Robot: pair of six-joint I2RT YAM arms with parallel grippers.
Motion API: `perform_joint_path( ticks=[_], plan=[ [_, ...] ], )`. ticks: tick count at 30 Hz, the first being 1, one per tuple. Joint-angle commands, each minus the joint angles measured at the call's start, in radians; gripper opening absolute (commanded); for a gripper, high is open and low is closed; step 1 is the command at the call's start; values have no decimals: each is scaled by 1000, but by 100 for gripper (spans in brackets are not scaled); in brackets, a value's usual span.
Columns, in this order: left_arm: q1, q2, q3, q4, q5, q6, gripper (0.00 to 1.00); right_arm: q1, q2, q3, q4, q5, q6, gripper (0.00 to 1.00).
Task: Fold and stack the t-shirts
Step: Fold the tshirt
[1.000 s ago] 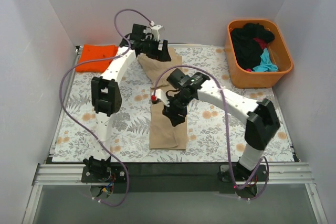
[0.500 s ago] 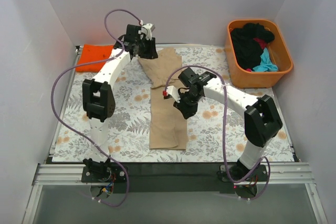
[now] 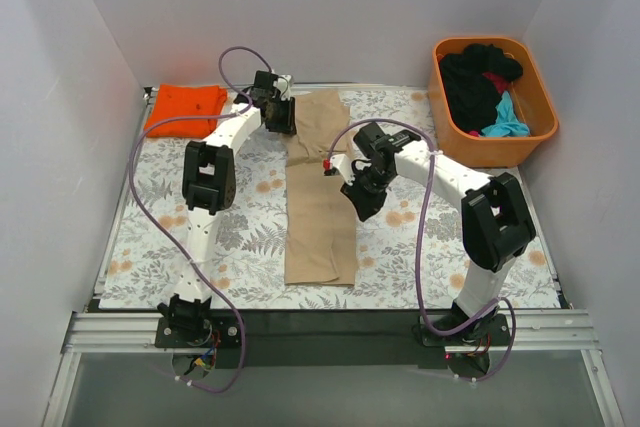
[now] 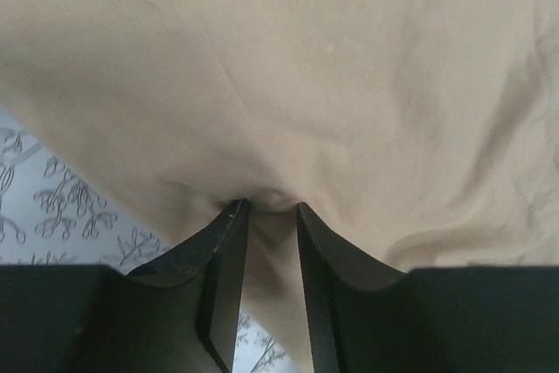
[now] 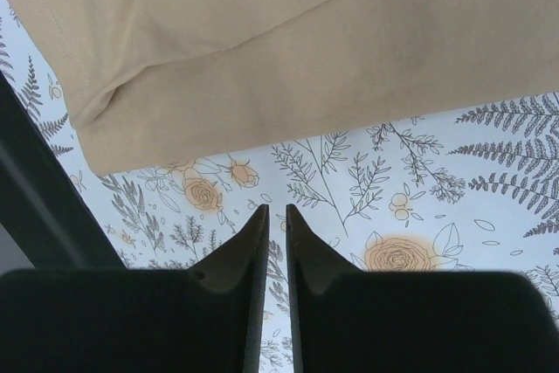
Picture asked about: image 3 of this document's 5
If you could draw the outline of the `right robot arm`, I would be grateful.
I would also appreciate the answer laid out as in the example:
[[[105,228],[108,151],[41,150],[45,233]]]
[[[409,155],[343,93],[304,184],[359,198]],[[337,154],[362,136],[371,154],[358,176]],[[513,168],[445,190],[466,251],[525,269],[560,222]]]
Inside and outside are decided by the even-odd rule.
[[[384,123],[384,119],[374,118],[351,124],[362,158],[340,154],[331,146],[323,161],[324,173],[342,177],[341,192],[360,221],[381,210],[396,178],[423,186],[418,248],[423,246],[431,196],[437,195],[457,209],[470,266],[450,312],[439,323],[427,316],[422,320],[434,336],[475,344],[488,333],[487,319],[504,300],[500,291],[509,270],[536,237],[521,183],[509,173],[491,176],[452,160],[414,126],[398,122],[398,132],[388,134],[381,128]]]

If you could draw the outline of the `beige t shirt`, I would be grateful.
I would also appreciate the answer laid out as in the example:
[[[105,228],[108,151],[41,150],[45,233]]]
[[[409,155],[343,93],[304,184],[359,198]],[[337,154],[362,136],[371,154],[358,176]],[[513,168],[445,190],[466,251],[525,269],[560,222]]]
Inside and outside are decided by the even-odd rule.
[[[343,181],[324,174],[323,161],[336,136],[348,126],[350,110],[335,90],[296,98],[297,133],[287,150],[288,227],[284,281],[287,284],[355,284],[356,215],[340,192]]]

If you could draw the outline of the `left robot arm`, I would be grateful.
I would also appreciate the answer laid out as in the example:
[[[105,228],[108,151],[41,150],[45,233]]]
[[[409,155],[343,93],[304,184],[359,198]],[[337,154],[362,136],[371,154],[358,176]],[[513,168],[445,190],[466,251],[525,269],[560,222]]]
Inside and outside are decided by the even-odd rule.
[[[205,345],[213,333],[209,318],[213,291],[204,282],[204,264],[213,257],[223,212],[235,199],[235,155],[261,127],[285,135],[296,133],[292,84],[290,75],[258,71],[253,85],[234,100],[231,117],[204,139],[187,144],[182,178],[188,208],[187,266],[169,302],[158,310],[167,329],[190,346]]]

